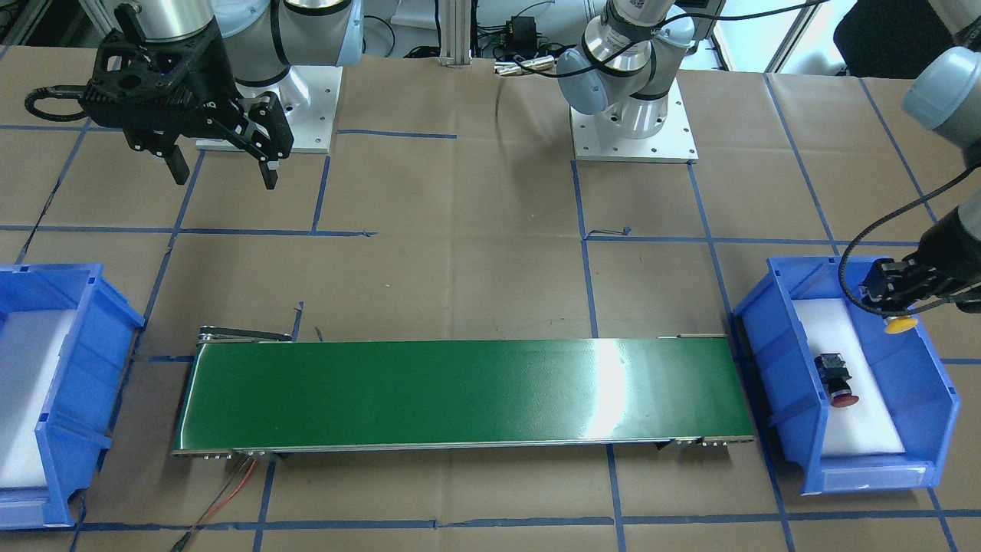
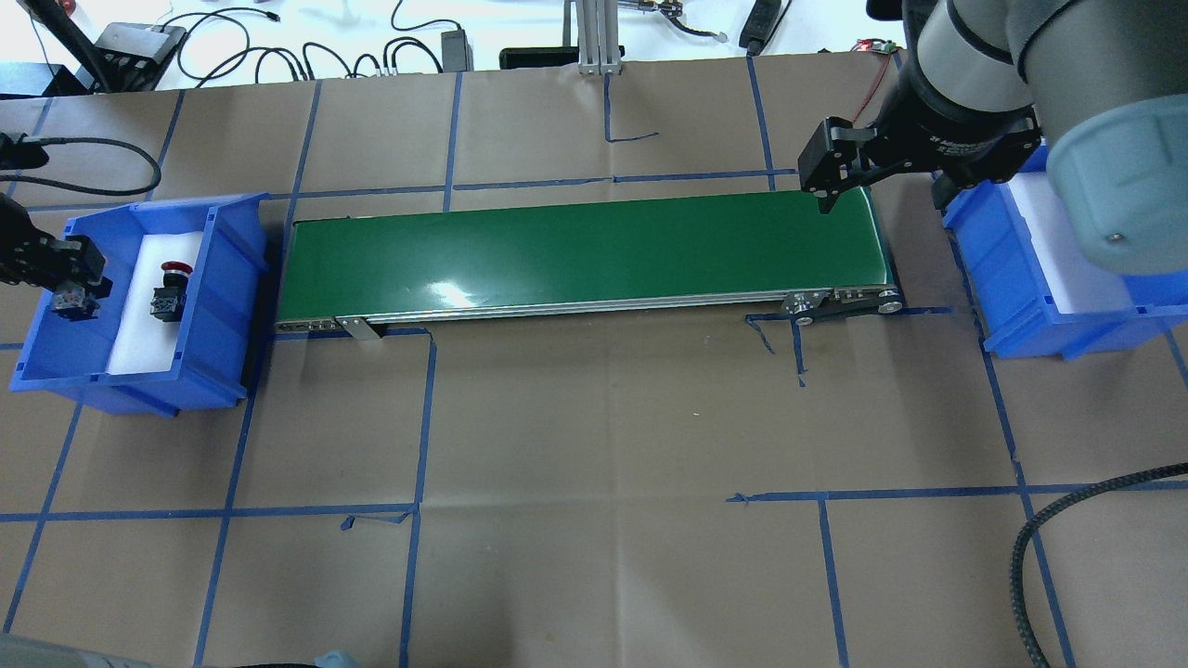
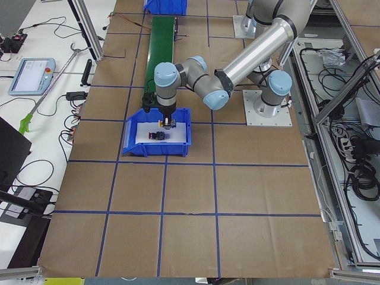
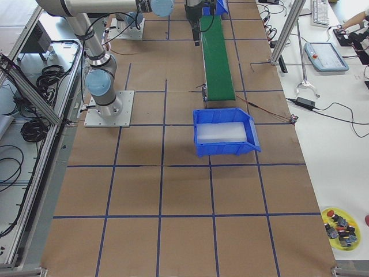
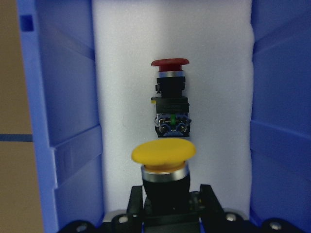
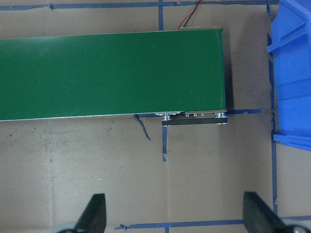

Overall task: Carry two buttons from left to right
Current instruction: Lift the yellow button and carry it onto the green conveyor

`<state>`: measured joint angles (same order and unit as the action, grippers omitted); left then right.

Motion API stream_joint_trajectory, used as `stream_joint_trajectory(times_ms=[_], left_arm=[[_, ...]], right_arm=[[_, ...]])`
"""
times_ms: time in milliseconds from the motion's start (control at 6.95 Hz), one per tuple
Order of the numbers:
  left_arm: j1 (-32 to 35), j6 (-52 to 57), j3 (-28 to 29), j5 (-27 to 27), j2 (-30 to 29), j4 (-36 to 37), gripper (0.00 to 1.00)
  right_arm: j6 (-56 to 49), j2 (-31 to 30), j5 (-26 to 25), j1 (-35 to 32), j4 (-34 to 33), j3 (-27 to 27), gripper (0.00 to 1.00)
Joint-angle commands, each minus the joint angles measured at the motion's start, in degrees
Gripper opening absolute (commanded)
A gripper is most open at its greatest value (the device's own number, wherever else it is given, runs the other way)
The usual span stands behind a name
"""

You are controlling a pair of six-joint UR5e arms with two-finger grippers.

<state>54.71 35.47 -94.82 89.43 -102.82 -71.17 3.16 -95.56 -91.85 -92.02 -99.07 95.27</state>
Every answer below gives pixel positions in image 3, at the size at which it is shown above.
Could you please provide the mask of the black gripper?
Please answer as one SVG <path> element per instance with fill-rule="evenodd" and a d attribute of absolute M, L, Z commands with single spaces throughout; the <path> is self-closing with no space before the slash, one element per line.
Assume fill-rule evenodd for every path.
<path fill-rule="evenodd" d="M 168 127 L 171 127 L 171 118 L 172 114 L 175 112 L 175 105 L 173 104 L 170 106 L 159 106 L 159 111 L 163 115 L 162 127 L 166 127 L 166 121 Z"/>

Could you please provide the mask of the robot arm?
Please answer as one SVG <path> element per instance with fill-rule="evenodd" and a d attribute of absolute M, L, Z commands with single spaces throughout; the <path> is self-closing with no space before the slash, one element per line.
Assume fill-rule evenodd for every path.
<path fill-rule="evenodd" d="M 163 115 L 161 126 L 165 129 L 173 126 L 179 87 L 190 86 L 211 110 L 224 107 L 238 83 L 303 31 L 311 11 L 310 1 L 249 1 L 246 17 L 256 22 L 254 41 L 224 68 L 209 75 L 207 64 L 200 56 L 176 64 L 156 65 L 154 83 L 158 110 Z"/>
<path fill-rule="evenodd" d="M 241 28 L 243 31 L 243 39 L 256 39 L 258 36 L 262 35 L 268 28 L 269 25 L 260 24 L 255 21 L 254 16 L 246 12 Z"/>

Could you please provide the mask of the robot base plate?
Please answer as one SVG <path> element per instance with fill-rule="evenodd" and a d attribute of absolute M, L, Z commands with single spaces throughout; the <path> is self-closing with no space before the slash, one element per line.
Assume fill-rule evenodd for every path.
<path fill-rule="evenodd" d="M 256 21 L 245 15 L 233 16 L 233 28 L 236 39 L 254 39 L 256 31 Z"/>
<path fill-rule="evenodd" d="M 243 103 L 247 126 L 292 127 L 286 99 L 278 106 L 266 105 L 261 98 L 261 90 L 243 90 Z"/>

